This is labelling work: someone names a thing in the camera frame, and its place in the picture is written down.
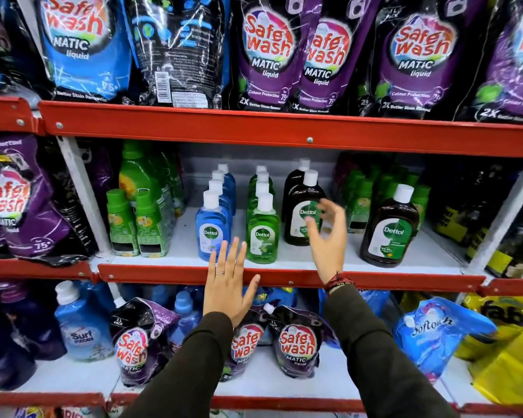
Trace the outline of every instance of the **sleeve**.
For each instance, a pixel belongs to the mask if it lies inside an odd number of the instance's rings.
[[[349,375],[369,418],[458,416],[399,349],[354,286],[333,291],[323,312],[341,343]]]
[[[213,312],[204,316],[121,418],[209,416],[211,398],[232,337],[232,323],[227,315]]]

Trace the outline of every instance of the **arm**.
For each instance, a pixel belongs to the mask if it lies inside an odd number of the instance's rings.
[[[332,290],[324,316],[347,357],[370,418],[456,418],[457,414],[393,341],[352,285]]]
[[[121,418],[208,416],[232,336],[227,315],[205,315]]]

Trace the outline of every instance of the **purple bottle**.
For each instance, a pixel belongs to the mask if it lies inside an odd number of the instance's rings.
[[[341,98],[380,0],[323,0],[292,112],[328,113]]]
[[[499,0],[496,10],[495,49],[471,112],[476,121],[523,124],[523,0]]]
[[[282,111],[302,74],[322,0],[234,0],[238,109]]]
[[[32,356],[12,340],[11,333],[10,323],[0,320],[0,390],[15,390],[37,369]]]
[[[384,6],[376,18],[371,114],[427,118],[451,87],[486,1],[399,0]]]
[[[66,354],[54,315],[29,297],[23,282],[0,280],[0,303],[12,321],[14,337],[35,359],[54,361]]]

